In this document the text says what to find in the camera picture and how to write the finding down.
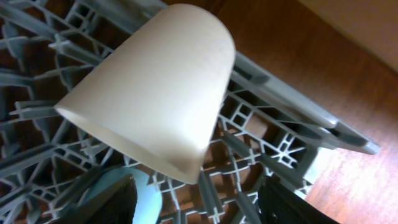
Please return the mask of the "light blue cup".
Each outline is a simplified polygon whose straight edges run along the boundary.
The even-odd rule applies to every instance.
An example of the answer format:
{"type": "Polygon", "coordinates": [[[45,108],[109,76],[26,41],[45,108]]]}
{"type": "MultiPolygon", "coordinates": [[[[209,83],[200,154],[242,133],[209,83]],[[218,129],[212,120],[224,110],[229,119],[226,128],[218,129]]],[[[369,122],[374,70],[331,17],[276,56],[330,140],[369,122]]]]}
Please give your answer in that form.
{"type": "Polygon", "coordinates": [[[148,174],[135,168],[122,167],[102,174],[89,189],[82,205],[128,174],[134,178],[137,192],[136,209],[131,223],[155,223],[162,208],[162,194],[158,187],[149,184],[150,176],[148,174]]]}

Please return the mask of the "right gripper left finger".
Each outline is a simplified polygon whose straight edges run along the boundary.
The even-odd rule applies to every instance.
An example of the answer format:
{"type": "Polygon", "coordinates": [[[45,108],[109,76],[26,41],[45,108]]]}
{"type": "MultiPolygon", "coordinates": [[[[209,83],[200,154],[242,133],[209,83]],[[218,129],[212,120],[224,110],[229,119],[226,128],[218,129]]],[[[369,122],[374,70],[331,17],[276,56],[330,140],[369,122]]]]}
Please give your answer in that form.
{"type": "Polygon", "coordinates": [[[55,224],[131,223],[137,203],[132,175],[125,175],[55,224]]]}

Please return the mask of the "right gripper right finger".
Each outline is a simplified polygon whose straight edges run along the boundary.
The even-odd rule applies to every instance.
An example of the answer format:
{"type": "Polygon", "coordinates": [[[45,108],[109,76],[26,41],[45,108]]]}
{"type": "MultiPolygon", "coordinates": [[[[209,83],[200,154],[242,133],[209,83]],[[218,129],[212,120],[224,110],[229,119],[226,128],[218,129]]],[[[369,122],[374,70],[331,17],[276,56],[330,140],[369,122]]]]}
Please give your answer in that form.
{"type": "Polygon", "coordinates": [[[278,178],[265,177],[257,193],[262,223],[338,224],[283,186],[278,178]]]}

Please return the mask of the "white cup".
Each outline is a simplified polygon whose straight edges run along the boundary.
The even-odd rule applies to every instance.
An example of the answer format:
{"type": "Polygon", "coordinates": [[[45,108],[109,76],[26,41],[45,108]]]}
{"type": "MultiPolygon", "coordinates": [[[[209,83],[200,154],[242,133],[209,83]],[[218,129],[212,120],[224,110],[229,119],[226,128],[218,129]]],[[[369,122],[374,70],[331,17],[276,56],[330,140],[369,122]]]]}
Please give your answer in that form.
{"type": "Polygon", "coordinates": [[[124,155],[195,184],[235,55],[234,40],[216,16],[174,4],[123,42],[55,109],[124,155]]]}

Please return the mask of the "grey dishwasher rack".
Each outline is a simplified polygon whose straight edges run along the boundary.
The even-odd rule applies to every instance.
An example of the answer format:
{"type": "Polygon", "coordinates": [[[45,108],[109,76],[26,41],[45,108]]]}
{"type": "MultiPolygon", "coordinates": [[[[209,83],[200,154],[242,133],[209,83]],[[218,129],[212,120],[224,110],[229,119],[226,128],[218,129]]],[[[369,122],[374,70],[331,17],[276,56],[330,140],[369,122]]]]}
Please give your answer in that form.
{"type": "Polygon", "coordinates": [[[256,223],[257,191],[276,174],[304,198],[326,157],[380,150],[306,96],[237,54],[199,182],[151,170],[54,110],[162,1],[1,2],[1,222],[51,223],[82,205],[96,178],[135,168],[159,188],[155,223],[256,223]]]}

